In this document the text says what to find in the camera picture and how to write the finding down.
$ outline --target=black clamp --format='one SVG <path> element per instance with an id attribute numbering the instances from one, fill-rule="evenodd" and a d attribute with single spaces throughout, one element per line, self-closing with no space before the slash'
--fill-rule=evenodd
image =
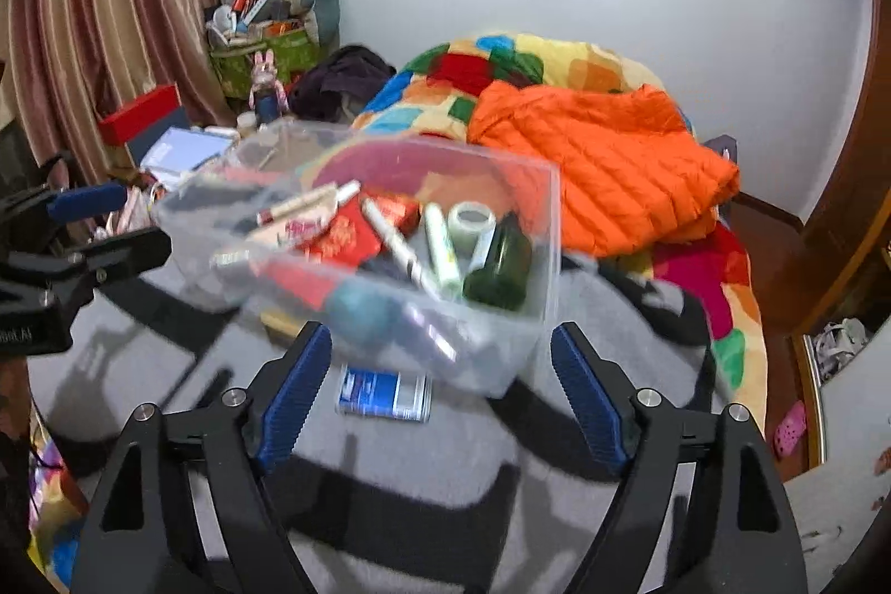
<path id="1" fill-rule="evenodd" d="M 0 357 L 67 351 L 71 323 L 92 302 L 95 287 L 168 260 L 170 238 L 158 228 L 74 247 L 64 257 L 43 254 L 64 223 L 110 212 L 125 201 L 126 189 L 117 184 L 64 191 L 43 185 L 0 200 L 0 230 L 9 232 L 25 218 L 33 223 L 28 229 L 36 230 L 36 239 L 22 241 L 19 234 L 0 244 Z"/>
<path id="2" fill-rule="evenodd" d="M 199 461 L 242 591 L 313 594 L 262 479 L 291 455 L 330 365 L 331 334 L 307 323 L 247 389 L 185 413 L 138 406 L 92 497 L 73 594 L 222 594 L 208 574 L 186 471 Z"/>
<path id="3" fill-rule="evenodd" d="M 567 594 L 639 591 L 680 463 L 697 469 L 678 566 L 658 591 L 805 594 L 789 501 L 744 406 L 718 415 L 678 410 L 653 389 L 636 390 L 574 323 L 554 331 L 551 357 L 591 453 L 621 475 Z M 186 413 L 139 406 L 92 500 L 72 594 L 220 592 L 184 467 L 200 461 L 244 594 L 315 592 L 270 512 L 263 477 L 290 454 L 330 359 L 328 330 L 309 323 L 247 390 Z"/>

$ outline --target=pink croc shoe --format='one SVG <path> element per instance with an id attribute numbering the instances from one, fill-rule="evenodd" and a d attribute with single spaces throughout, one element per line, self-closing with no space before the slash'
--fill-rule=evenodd
<path id="1" fill-rule="evenodd" d="M 807 414 L 805 404 L 796 401 L 789 413 L 773 432 L 773 449 L 779 458 L 785 459 L 799 445 L 801 437 L 807 430 Z"/>

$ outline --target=metal screw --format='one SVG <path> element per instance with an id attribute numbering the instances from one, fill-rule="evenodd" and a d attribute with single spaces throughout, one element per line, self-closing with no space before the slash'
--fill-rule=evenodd
<path id="1" fill-rule="evenodd" d="M 648 408 L 656 408 L 658 405 L 661 405 L 662 396 L 652 388 L 643 388 L 637 392 L 637 400 L 640 401 L 641 405 Z"/>
<path id="2" fill-rule="evenodd" d="M 133 411 L 133 418 L 138 421 L 146 421 L 155 415 L 157 409 L 154 403 L 140 403 Z"/>
<path id="3" fill-rule="evenodd" d="M 740 423 L 745 423 L 747 420 L 751 418 L 750 412 L 748 412 L 748 408 L 741 403 L 731 403 L 731 406 L 727 410 L 730 414 L 730 417 L 733 420 L 738 420 Z"/>
<path id="4" fill-rule="evenodd" d="M 237 408 L 248 398 L 248 394 L 242 388 L 230 388 L 223 394 L 223 405 L 227 408 Z"/>

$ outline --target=gray blanket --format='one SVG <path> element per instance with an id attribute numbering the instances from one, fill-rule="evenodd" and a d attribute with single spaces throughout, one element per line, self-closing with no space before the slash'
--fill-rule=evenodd
<path id="1" fill-rule="evenodd" d="M 657 388 L 677 406 L 723 407 L 707 330 L 704 345 L 665 339 L 690 343 L 703 335 L 692 330 L 705 326 L 701 309 L 685 317 L 698 304 L 665 283 L 629 280 L 620 293 L 592 261 L 565 259 L 560 318 L 575 320 L 635 385 Z M 74 324 L 70 352 L 30 360 L 37 407 L 88 494 L 138 403 L 190 409 L 232 385 L 248 385 L 265 361 L 282 354 L 255 303 L 210 314 L 178 299 L 189 293 L 168 262 L 97 293 Z M 683 319 L 680 335 L 665 330 L 665 314 Z M 499 401 L 436 385 L 426 424 L 337 413 L 337 351 L 335 360 L 291 459 L 266 479 L 316 588 L 563 591 L 616 482 L 588 454 L 547 344 Z M 673 521 L 683 516 L 692 481 L 687 468 L 675 480 L 674 505 L 642 591 L 661 584 L 671 566 Z M 208 557 L 218 560 L 221 584 L 238 591 L 206 481 L 193 479 Z"/>

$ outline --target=striped curtain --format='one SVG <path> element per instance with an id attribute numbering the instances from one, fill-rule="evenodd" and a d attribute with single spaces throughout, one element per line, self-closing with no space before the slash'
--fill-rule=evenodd
<path id="1" fill-rule="evenodd" d="M 214 1 L 0 0 L 0 124 L 17 117 L 39 163 L 70 149 L 88 182 L 107 179 L 96 122 L 159 84 L 193 121 L 225 124 L 203 30 Z"/>

